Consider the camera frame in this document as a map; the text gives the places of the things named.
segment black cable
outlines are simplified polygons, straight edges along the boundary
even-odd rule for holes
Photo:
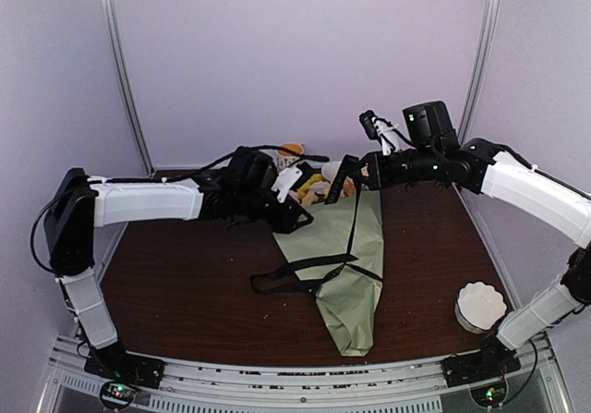
[[[545,177],[546,179],[550,179],[552,182],[556,182],[557,184],[562,185],[563,187],[569,189],[570,191],[578,194],[579,196],[581,196],[587,200],[591,200],[591,196],[589,196],[587,193],[580,190],[579,188],[576,188],[576,187],[573,187],[572,185],[567,184],[566,182],[562,182],[557,177],[549,175],[548,173],[541,171],[541,170],[536,170],[536,173],[538,173],[540,176]]]
[[[386,142],[390,148],[392,148],[394,151],[396,151],[396,146],[392,143],[391,140],[389,140],[388,138],[384,138],[383,134],[380,136],[380,139],[382,142]]]
[[[447,164],[449,162],[449,159],[447,157],[445,157],[445,155],[442,152],[440,152],[437,149],[437,147],[435,147],[435,140],[436,140],[436,138],[431,138],[431,141],[429,143],[430,148],[431,148],[431,152],[435,156],[435,159],[440,161],[442,164]]]
[[[408,139],[401,131],[399,131],[397,128],[392,127],[392,131],[394,133],[396,133],[396,136],[398,136],[406,145],[408,145],[409,147],[413,147],[416,148],[416,145],[410,141],[410,139]]]
[[[279,145],[255,145],[253,147],[246,147],[249,148],[250,150],[276,150],[279,152],[287,152],[288,154],[291,154],[294,157],[297,157],[299,161],[312,161],[312,162],[329,162],[330,158],[327,156],[322,156],[322,155],[316,155],[316,154],[301,154],[298,152],[294,152],[293,150],[290,150],[288,148],[285,147],[280,147]],[[199,175],[201,173],[205,173],[208,170],[211,170],[214,166],[221,164],[224,161],[227,161],[228,159],[232,158],[232,156],[234,156],[235,151],[233,152],[228,152],[227,154],[225,154],[224,156],[216,159],[215,161],[202,166],[201,168],[198,168],[197,170],[192,170],[190,173],[186,173],[183,175],[179,175],[179,176],[173,176],[173,177],[167,177],[165,179],[158,179],[158,178],[146,178],[146,177],[141,177],[141,178],[133,178],[133,177],[124,177],[124,178],[114,178],[114,179],[108,179],[106,181],[107,184],[125,184],[125,183],[132,183],[132,182],[139,182],[139,183],[175,183],[175,182],[180,182],[182,180],[186,180],[186,179],[190,179],[196,175]]]
[[[433,196],[431,196],[432,199],[438,198],[439,195],[443,192],[443,190],[446,189],[445,183],[443,183],[439,180],[436,180],[435,182],[433,182],[433,188],[438,189],[439,191],[437,193],[435,193]]]
[[[534,348],[534,355],[536,356],[534,359],[534,366],[532,367],[532,370],[530,371],[529,376],[527,376],[527,379],[525,380],[524,384],[519,388],[519,390],[517,390],[515,392],[515,394],[513,396],[511,396],[509,399],[507,399],[506,401],[501,403],[501,405],[503,407],[509,405],[512,401],[514,401],[515,398],[521,394],[521,392],[526,388],[526,386],[529,384],[529,382],[534,377],[534,373],[536,372],[536,369],[537,369],[537,348],[536,348],[536,345],[534,344],[534,341],[532,341],[531,339],[529,340],[529,343],[531,344],[532,348]]]
[[[104,402],[104,400],[103,400],[103,395],[104,395],[104,394],[106,394],[106,392],[107,392],[107,387],[108,387],[109,385],[113,384],[113,383],[116,383],[116,384],[118,384],[118,385],[123,385],[123,386],[125,386],[126,388],[130,388],[130,389],[132,389],[132,390],[135,390],[135,392],[136,392],[136,393],[134,394],[134,396],[133,396],[132,398],[130,398],[130,399],[129,399],[129,400],[128,400],[128,401],[127,401],[125,404],[123,404],[123,405],[121,405],[121,406],[117,405],[117,407],[112,407],[112,406],[110,406],[110,405],[107,405],[107,404]],[[126,384],[124,384],[124,383],[121,383],[121,382],[119,382],[119,381],[107,381],[107,382],[106,382],[106,383],[104,383],[104,384],[101,386],[101,388],[99,389],[99,401],[101,401],[101,404],[103,404],[103,407],[105,407],[105,408],[108,408],[108,409],[110,409],[110,410],[113,410],[113,411],[119,411],[119,410],[124,410],[124,409],[128,408],[129,406],[131,406],[131,404],[133,404],[133,401],[135,401],[135,400],[136,400],[136,396],[137,396],[137,395],[138,395],[138,390],[137,390],[136,388],[134,388],[134,387],[129,387],[129,386],[127,386]]]
[[[86,356],[84,356],[83,354],[80,353],[80,349],[82,348],[82,346],[86,345],[86,341],[84,342],[80,342],[77,346],[76,346],[76,353],[78,354],[78,356],[80,356],[81,358],[86,358]]]
[[[33,257],[33,260],[35,261],[35,263],[37,265],[39,265],[39,267],[44,269],[47,273],[55,274],[54,270],[52,270],[48,266],[44,265],[41,262],[41,260],[39,259],[39,256],[37,256],[37,251],[35,250],[35,233],[37,232],[37,225],[39,225],[39,222],[43,218],[43,215],[45,213],[47,213],[47,211],[51,207],[53,207],[60,199],[64,198],[65,196],[67,196],[68,194],[71,194],[73,192],[74,192],[74,188],[69,189],[68,191],[65,191],[62,194],[59,194],[59,195],[55,196],[53,199],[51,199],[49,201],[49,203],[47,203],[47,205],[45,205],[42,208],[42,210],[39,212],[39,214],[37,214],[37,217],[35,218],[35,222],[33,222],[33,226],[30,229],[30,236],[29,236],[30,255]]]
[[[513,158],[515,158],[515,160],[520,163],[521,165],[523,165],[525,168],[527,168],[528,170],[531,170],[534,166],[531,165],[525,158],[524,156],[522,156],[521,154],[519,154],[518,152],[516,152],[513,148],[511,148],[509,145],[503,145],[501,143],[495,143],[494,145],[496,145],[498,148],[500,148],[501,150],[509,153],[511,156],[513,156]],[[578,194],[579,196],[587,199],[587,200],[591,200],[591,196],[589,196],[587,193],[585,193],[584,191],[580,190],[577,187],[573,187],[570,184],[567,184],[566,182],[561,181],[560,179],[558,179],[557,177],[554,177],[544,171],[541,170],[533,170],[534,173],[539,174],[540,176],[545,177],[546,179],[550,179],[552,182],[555,182],[567,189],[569,189],[570,191],[572,191],[573,193]]]
[[[584,305],[584,306],[583,306],[583,307],[581,307],[579,310],[573,310],[573,314],[574,314],[575,316],[577,316],[577,315],[581,314],[583,311],[585,311],[585,309],[586,309],[586,308],[587,308],[587,306],[586,306],[586,305]]]
[[[509,145],[504,145],[502,143],[494,143],[493,145],[497,146],[498,148],[500,148],[502,151],[509,153],[511,156],[513,156],[515,158],[515,160],[520,163],[521,165],[523,165],[525,168],[527,168],[528,170],[531,170],[533,165],[531,165],[525,158],[524,156],[522,156],[521,154],[519,154],[518,152],[516,152],[513,148],[511,148]]]

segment green bag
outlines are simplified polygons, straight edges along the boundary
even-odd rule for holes
[[[262,295],[312,293],[341,355],[365,356],[373,346],[374,312],[382,288],[380,193],[358,189],[355,198],[313,205],[309,212],[312,224],[291,235],[275,234],[288,263],[251,276],[253,290]],[[258,286],[259,279],[278,280],[292,273],[300,282],[266,290]]]

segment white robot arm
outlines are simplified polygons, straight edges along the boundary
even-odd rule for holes
[[[323,156],[305,158],[328,161]],[[275,232],[291,233],[313,220],[288,196],[311,174],[306,163],[277,174],[270,156],[249,147],[238,148],[230,164],[219,170],[173,178],[112,179],[87,176],[81,168],[70,170],[46,207],[44,228],[50,271],[90,347],[85,370],[151,388],[158,387],[163,374],[160,360],[129,355],[117,334],[92,268],[94,228],[152,219],[242,216],[263,219]]]
[[[510,147],[474,139],[460,146],[443,102],[403,110],[413,148],[368,153],[358,165],[369,172],[366,185],[382,189],[437,180],[492,199],[504,200],[561,231],[578,250],[569,269],[525,307],[509,313],[493,328],[475,356],[444,360],[448,385],[495,377],[518,370],[514,350],[565,316],[591,304],[591,197],[541,172]],[[372,138],[368,111],[360,122]]]

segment brown tabletop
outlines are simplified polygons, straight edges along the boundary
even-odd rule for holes
[[[475,349],[455,320],[467,282],[501,281],[452,189],[382,192],[384,287],[375,345],[343,358],[308,294],[257,296],[248,277],[284,262],[265,223],[130,224],[103,281],[132,351],[257,366],[326,366],[428,358]]]

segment black strap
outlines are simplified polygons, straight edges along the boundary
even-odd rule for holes
[[[352,254],[335,254],[332,256],[319,256],[317,258],[302,259],[300,261],[288,262],[282,265],[274,272],[253,274],[250,276],[250,286],[258,295],[270,295],[273,293],[291,293],[296,291],[313,291],[320,286],[322,279],[308,279],[307,281],[290,282],[272,288],[263,289],[258,285],[260,280],[277,281],[294,274],[298,270],[304,270],[311,267],[320,267],[322,265],[332,265],[334,263],[343,263],[347,261],[356,261],[357,258]]]
[[[319,256],[316,258],[308,258],[302,259],[299,261],[288,262],[285,265],[282,265],[277,270],[268,273],[261,273],[261,274],[253,274],[250,276],[250,286],[252,290],[258,295],[271,295],[274,293],[293,293],[293,292],[310,292],[312,294],[316,294],[322,284],[331,281],[336,276],[338,276],[341,271],[343,270],[344,266],[349,266],[353,270],[358,273],[362,273],[365,276],[370,277],[371,279],[375,279],[379,282],[382,282],[382,278],[378,275],[365,270],[357,265],[349,263],[350,261],[356,261],[357,257],[351,254],[351,250],[353,249],[353,240],[355,238],[355,227],[357,222],[357,210],[359,207],[359,199],[361,197],[361,171],[358,168],[358,159],[353,158],[353,156],[345,156],[344,161],[341,163],[341,167],[337,172],[335,180],[332,182],[331,191],[329,192],[329,196],[332,196],[332,199],[327,200],[327,203],[334,203],[336,200],[334,196],[338,199],[339,194],[341,193],[341,189],[343,189],[344,179],[350,176],[353,179],[353,183],[356,188],[355,193],[355,210],[353,215],[353,223],[351,224],[351,231],[349,232],[349,239],[347,241],[347,250],[346,253],[341,254],[334,254],[330,256]],[[304,281],[297,281],[297,282],[290,282],[283,285],[277,285],[270,288],[260,288],[258,285],[258,281],[260,280],[269,280],[269,281],[276,281],[280,279],[284,279],[285,277],[294,274],[296,271],[304,270],[311,267],[319,267],[322,265],[331,265],[334,263],[340,263],[341,265],[330,270],[328,273],[324,275],[321,279],[307,279]]]

